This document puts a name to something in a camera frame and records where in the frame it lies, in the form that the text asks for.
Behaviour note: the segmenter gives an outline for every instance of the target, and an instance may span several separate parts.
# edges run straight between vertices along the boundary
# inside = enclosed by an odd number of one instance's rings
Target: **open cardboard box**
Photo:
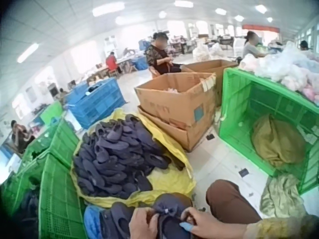
[[[206,115],[200,121],[186,129],[181,129],[164,122],[161,119],[146,113],[141,106],[138,106],[139,113],[147,117],[161,130],[175,139],[187,152],[191,152],[205,132],[212,124],[212,116]]]
[[[136,87],[135,92],[146,113],[181,129],[212,115],[215,109],[214,74],[164,74]]]
[[[182,66],[182,72],[216,73],[216,106],[221,106],[224,69],[236,67],[238,64],[226,60],[203,61]]]

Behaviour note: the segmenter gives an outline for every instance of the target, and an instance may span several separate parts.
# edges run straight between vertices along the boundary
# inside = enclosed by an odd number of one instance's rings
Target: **red shirt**
[[[110,71],[113,71],[118,67],[118,65],[116,64],[116,58],[112,55],[106,58],[105,63],[109,67]]]

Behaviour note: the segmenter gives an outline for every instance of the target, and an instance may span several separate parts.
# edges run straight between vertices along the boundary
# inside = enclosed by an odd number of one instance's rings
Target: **brown pants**
[[[212,215],[223,223],[250,224],[261,220],[256,210],[240,194],[236,184],[216,180],[206,192]]]

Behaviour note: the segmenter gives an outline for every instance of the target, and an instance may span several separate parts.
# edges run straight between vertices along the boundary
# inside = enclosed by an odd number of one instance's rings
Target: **green cloth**
[[[255,122],[252,142],[257,154],[274,167],[300,163],[306,157],[306,141],[301,133],[272,115],[262,116]]]
[[[277,218],[305,216],[307,212],[297,191],[298,183],[299,180],[292,174],[272,178],[261,196],[260,211]]]

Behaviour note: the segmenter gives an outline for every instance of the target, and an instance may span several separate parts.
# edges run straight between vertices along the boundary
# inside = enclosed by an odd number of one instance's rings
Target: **ceiling light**
[[[116,12],[116,11],[121,11],[125,8],[124,2],[113,2],[113,3],[108,3],[104,4],[102,6],[98,6],[92,10],[93,16],[101,16],[104,14],[108,14],[111,12]]]
[[[215,12],[219,15],[226,15],[227,11],[221,8],[215,10]]]
[[[159,17],[160,17],[160,18],[165,18],[166,15],[167,15],[167,13],[166,13],[165,11],[161,11],[161,12],[159,13]]]
[[[122,17],[122,16],[118,16],[115,19],[115,23],[117,25],[125,25],[125,24],[130,24],[130,23],[136,23],[139,21],[143,21],[144,19],[140,16],[134,16],[134,17]]]
[[[174,4],[175,4],[175,6],[180,6],[180,7],[193,7],[194,6],[193,2],[191,2],[191,1],[176,0]]]
[[[256,10],[258,12],[261,12],[262,14],[265,14],[265,12],[267,12],[267,8],[264,5],[258,5],[256,6]]]
[[[26,60],[33,52],[35,52],[39,47],[39,44],[32,44],[28,49],[25,50],[19,57],[17,62],[22,63],[23,61]]]
[[[237,16],[235,16],[235,20],[236,20],[236,21],[243,21],[243,20],[244,20],[244,17],[241,16],[241,15],[237,15]]]

